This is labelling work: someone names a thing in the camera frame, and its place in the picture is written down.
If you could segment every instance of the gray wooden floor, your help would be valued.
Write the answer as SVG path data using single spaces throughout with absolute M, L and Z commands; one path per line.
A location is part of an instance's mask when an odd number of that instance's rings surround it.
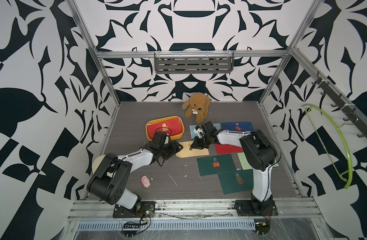
M 148 121 L 168 116 L 179 116 L 185 126 L 185 133 L 178 139 L 179 142 L 191 141 L 190 125 L 197 125 L 195 117 L 185 117 L 182 103 L 140 103 L 122 102 L 117 119 L 114 123 L 105 153 L 124 155 L 135 152 L 148 139 L 145 125 Z M 255 102 L 239 103 L 211 103 L 209 115 L 205 122 L 212 123 L 251 121 L 255 129 L 261 129 L 269 134 L 264 120 Z M 214 146 L 209 148 L 210 156 L 216 155 Z M 232 154 L 235 166 L 241 168 L 236 153 Z M 130 174 L 127 189 L 140 195 L 143 199 L 184 199 L 184 198 L 246 198 L 251 191 L 224 195 L 217 175 L 199 176 L 197 157 L 171 157 L 160 167 L 157 163 L 141 167 Z M 151 185 L 145 188 L 141 184 L 141 177 L 146 175 Z M 273 197 L 295 197 L 289 177 L 279 162 L 279 167 L 272 171 Z

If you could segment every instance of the light blue card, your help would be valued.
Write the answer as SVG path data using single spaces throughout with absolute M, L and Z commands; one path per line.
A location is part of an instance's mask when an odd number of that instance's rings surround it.
M 198 126 L 198 125 L 191 125 L 191 126 L 190 126 L 190 136 L 191 136 L 191 138 L 192 138 L 192 139 L 194 139 L 194 137 L 195 137 L 195 136 L 198 136 L 198 135 L 194 132 L 194 129 L 195 129 L 195 127 L 196 127 L 196 126 Z M 219 123 L 213 123 L 213 126 L 214 126 L 217 130 L 221 129 L 221 125 L 220 125 Z

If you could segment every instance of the red envelope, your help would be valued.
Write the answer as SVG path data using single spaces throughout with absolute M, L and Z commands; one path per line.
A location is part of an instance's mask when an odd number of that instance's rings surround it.
M 226 154 L 232 152 L 243 152 L 242 147 L 232 146 L 229 144 L 216 144 L 215 149 L 217 154 Z

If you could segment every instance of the vent grille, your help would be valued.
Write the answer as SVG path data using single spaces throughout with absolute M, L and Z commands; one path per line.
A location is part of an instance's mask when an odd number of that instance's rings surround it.
M 233 54 L 227 57 L 161 57 L 154 56 L 155 72 L 172 73 L 230 73 L 233 70 Z
M 119 221 L 80 221 L 77 231 L 114 231 L 121 230 L 127 220 Z M 154 220 L 149 230 L 216 230 L 244 229 L 255 230 L 253 219 L 199 219 L 199 220 Z

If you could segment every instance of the brown plush dog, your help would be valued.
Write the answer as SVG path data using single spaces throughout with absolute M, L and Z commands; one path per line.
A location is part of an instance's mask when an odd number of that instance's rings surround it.
M 195 121 L 197 123 L 203 122 L 207 114 L 209 113 L 209 105 L 211 99 L 203 93 L 194 93 L 190 96 L 189 100 L 182 105 L 183 109 L 189 107 L 185 113 L 187 118 L 191 115 L 196 114 L 197 118 Z

